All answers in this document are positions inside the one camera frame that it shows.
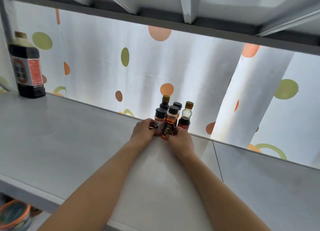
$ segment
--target person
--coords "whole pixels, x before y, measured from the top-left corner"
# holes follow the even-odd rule
[[[130,140],[90,176],[42,224],[38,231],[100,231],[110,219],[126,176],[155,129],[152,119],[138,122]],[[198,189],[215,231],[271,231],[194,153],[190,134],[176,127],[170,149]]]

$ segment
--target brown bottle cap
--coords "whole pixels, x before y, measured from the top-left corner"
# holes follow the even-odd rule
[[[185,108],[192,109],[193,108],[193,102],[186,102]]]
[[[170,96],[164,95],[164,96],[162,97],[162,102],[169,103],[169,101],[170,101]]]
[[[27,35],[24,32],[20,32],[20,31],[15,31],[14,32],[14,36],[16,38],[24,38],[24,39],[28,39]]]

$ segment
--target person's left arm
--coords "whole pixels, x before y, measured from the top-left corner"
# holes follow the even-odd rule
[[[75,190],[38,231],[100,231],[111,217],[134,160],[156,133],[149,129],[152,122],[138,122],[130,140]]]

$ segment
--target bottle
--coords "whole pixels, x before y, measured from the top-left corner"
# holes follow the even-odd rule
[[[179,108],[176,106],[170,106],[167,116],[166,116],[166,120],[165,120],[165,125],[162,129],[162,137],[164,139],[167,139],[167,135],[173,135],[174,133],[174,123],[177,120],[177,114],[179,112]]]
[[[16,31],[15,37],[13,44],[9,45],[9,52],[19,94],[27,98],[45,96],[39,50],[28,41],[25,33]]]
[[[155,110],[153,128],[157,128],[155,136],[161,136],[162,127],[165,123],[167,111],[163,108],[157,108]]]
[[[186,102],[186,106],[184,110],[182,111],[181,117],[185,116],[190,120],[190,117],[192,115],[192,108],[193,108],[193,103],[192,102]]]
[[[166,111],[168,111],[169,101],[170,101],[170,96],[164,95],[164,96],[162,97],[162,103],[160,104],[159,107],[165,109]]]
[[[190,125],[190,119],[185,117],[185,116],[182,116],[180,119],[179,119],[179,122],[178,122],[178,127],[182,127],[186,130],[189,129],[189,125]]]
[[[180,110],[182,108],[182,104],[180,102],[174,102],[173,103],[174,106],[177,106],[179,108],[179,111],[178,111],[178,115],[177,115],[177,120],[176,122],[174,123],[174,126],[176,127],[177,126],[177,123],[178,123],[178,118],[179,118],[179,115],[180,115]]]

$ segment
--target green dot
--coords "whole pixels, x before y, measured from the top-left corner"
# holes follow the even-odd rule
[[[49,50],[53,43],[51,38],[44,32],[38,31],[32,35],[33,43],[40,49]]]
[[[281,80],[274,96],[280,100],[294,97],[299,91],[299,86],[294,80]]]
[[[126,47],[121,51],[121,62],[124,67],[127,67],[129,64],[129,50]]]

